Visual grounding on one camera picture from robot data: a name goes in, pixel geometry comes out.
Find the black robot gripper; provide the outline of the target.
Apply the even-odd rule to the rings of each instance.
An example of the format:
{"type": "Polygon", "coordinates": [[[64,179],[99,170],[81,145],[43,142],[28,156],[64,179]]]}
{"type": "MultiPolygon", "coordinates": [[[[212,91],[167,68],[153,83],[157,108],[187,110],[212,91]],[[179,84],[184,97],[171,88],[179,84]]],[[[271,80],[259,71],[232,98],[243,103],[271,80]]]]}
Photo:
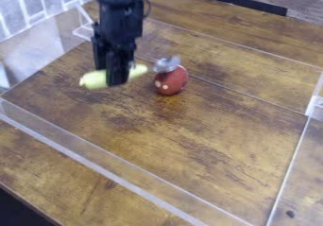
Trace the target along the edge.
{"type": "Polygon", "coordinates": [[[145,0],[96,0],[99,4],[99,21],[93,24],[93,59],[97,70],[105,69],[107,85],[127,83],[133,62],[136,39],[143,35],[145,18],[145,0]]]}

